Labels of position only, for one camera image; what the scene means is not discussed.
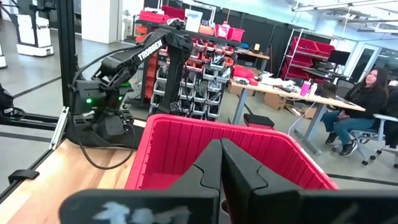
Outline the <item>black laptop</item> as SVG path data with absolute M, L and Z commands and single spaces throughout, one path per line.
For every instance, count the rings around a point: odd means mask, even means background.
M 336 85 L 332 82 L 323 82 L 322 84 L 318 85 L 315 94 L 320 97 L 335 99 Z

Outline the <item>person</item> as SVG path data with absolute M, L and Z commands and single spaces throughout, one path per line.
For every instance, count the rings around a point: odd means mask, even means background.
M 347 92 L 345 100 L 364 108 L 364 111 L 342 108 L 322 116 L 326 132 L 329 133 L 325 143 L 332 144 L 339 138 L 342 143 L 340 156 L 348 157 L 358 147 L 351 139 L 350 131 L 369 129 L 376 122 L 373 115 L 382 110 L 388 98 L 387 77 L 386 69 L 375 68 Z

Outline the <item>long wooden desk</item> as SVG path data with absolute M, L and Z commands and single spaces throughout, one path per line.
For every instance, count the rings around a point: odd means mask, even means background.
M 314 154 L 320 155 L 322 153 L 321 150 L 316 148 L 312 142 L 310 141 L 312 137 L 315 136 L 317 125 L 319 124 L 323 114 L 326 111 L 327 105 L 337 106 L 339 108 L 347 108 L 356 111 L 365 111 L 364 108 L 353 104 L 353 103 L 344 103 L 343 101 L 334 100 L 331 98 L 324 98 L 321 96 L 311 95 L 311 96 L 301 96 L 299 93 L 287 93 L 286 91 L 280 90 L 276 87 L 272 87 L 270 85 L 258 84 L 256 85 L 242 85 L 234 81 L 233 78 L 229 80 L 229 84 L 234 87 L 242 88 L 239 101 L 236 106 L 236 110 L 234 112 L 233 119 L 228 118 L 228 123 L 230 124 L 239 124 L 241 115 L 243 114 L 244 104 L 246 102 L 246 98 L 248 96 L 248 90 L 260 91 L 263 93 L 272 93 L 283 97 L 295 98 L 299 100 L 310 101 L 313 103 L 318 103 L 319 106 L 315 112 L 315 116 L 312 121 L 308 125 L 307 131 L 305 134 L 302 134 L 297 128 L 294 129 L 294 134 L 300 139 L 300 141 L 304 144 L 304 146 L 310 149 Z

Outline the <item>black computer monitor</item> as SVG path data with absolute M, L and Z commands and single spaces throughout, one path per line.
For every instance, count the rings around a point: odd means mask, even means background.
M 332 50 L 327 61 L 335 65 L 346 65 L 349 56 L 349 52 Z

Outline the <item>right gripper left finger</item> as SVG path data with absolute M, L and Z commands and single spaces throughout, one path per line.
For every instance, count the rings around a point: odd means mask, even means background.
M 221 141 L 165 190 L 88 189 L 67 197 L 60 224 L 218 224 Z

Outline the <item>small red bin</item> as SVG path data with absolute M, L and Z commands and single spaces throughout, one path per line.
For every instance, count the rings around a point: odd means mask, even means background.
M 238 29 L 235 27 L 231 27 L 228 32 L 228 40 L 241 42 L 243 39 L 244 33 L 245 33 L 244 29 Z

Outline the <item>office chair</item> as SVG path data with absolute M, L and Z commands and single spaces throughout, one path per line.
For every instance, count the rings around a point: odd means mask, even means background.
M 374 114 L 376 119 L 371 129 L 353 129 L 349 131 L 357 151 L 363 157 L 362 165 L 376 159 L 382 152 L 388 152 L 396 156 L 394 168 L 398 169 L 398 84 L 389 86 L 389 98 L 386 106 L 379 114 Z M 369 141 L 383 142 L 384 146 L 372 150 L 365 144 Z

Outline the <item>storage bin rack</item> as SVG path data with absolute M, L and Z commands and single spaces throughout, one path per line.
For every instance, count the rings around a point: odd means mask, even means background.
M 182 80 L 177 90 L 177 114 L 215 121 L 221 112 L 221 101 L 236 61 L 239 42 L 228 40 L 226 24 L 201 22 L 198 32 L 185 30 L 186 17 L 168 13 L 141 11 L 134 26 L 141 42 L 149 33 L 166 29 L 189 36 L 193 49 L 182 68 Z

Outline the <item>metal shelf with red bins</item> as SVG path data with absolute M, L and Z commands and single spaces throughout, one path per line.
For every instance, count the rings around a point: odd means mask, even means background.
M 313 32 L 305 29 L 291 31 L 278 71 L 281 79 L 322 80 L 321 77 L 308 71 L 314 66 L 313 60 L 326 62 L 335 47 L 330 43 L 306 39 L 306 35 L 315 36 Z

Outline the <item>small wooden desk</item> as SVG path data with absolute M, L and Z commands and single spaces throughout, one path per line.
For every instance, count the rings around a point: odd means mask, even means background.
M 237 64 L 249 68 L 256 68 L 261 72 L 266 71 L 267 63 L 271 59 L 270 56 L 263 53 L 253 53 L 250 50 L 237 49 Z

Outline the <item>red plastic bin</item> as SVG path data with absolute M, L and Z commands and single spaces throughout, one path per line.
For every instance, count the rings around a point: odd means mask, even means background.
M 337 189 L 290 136 L 270 130 L 156 114 L 147 120 L 126 189 L 166 189 L 214 139 L 228 138 L 269 169 L 304 189 Z

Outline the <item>black aluminium frame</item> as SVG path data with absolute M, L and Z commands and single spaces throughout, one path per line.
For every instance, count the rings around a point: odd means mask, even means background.
M 55 0 L 57 5 L 58 20 L 58 47 L 60 54 L 60 69 L 62 81 L 62 97 L 63 108 L 58 118 L 51 117 L 50 120 L 56 121 L 57 124 L 38 125 L 23 124 L 22 121 L 13 121 L 7 123 L 8 126 L 17 126 L 22 128 L 34 128 L 53 131 L 49 148 L 28 168 L 15 170 L 9 177 L 9 186 L 0 193 L 0 204 L 2 204 L 25 180 L 34 180 L 39 176 L 37 168 L 66 138 L 68 109 L 70 106 L 70 90 L 68 85 L 72 82 L 72 76 L 76 72 L 78 66 L 78 57 L 75 49 L 75 29 L 73 24 L 74 3 L 73 0 Z

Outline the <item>cardboard box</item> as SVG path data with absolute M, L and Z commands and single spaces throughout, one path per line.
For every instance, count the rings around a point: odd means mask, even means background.
M 264 95 L 264 104 L 274 110 L 282 110 L 285 106 L 286 98 L 272 93 Z

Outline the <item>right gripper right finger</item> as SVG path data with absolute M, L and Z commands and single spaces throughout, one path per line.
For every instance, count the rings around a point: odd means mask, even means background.
M 398 190 L 306 190 L 222 139 L 232 224 L 398 224 Z

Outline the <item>white machine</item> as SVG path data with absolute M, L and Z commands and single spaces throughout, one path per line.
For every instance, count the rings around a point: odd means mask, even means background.
M 33 57 L 48 57 L 54 54 L 50 36 L 49 12 L 43 0 L 29 0 L 25 12 L 14 15 L 17 31 L 17 53 Z

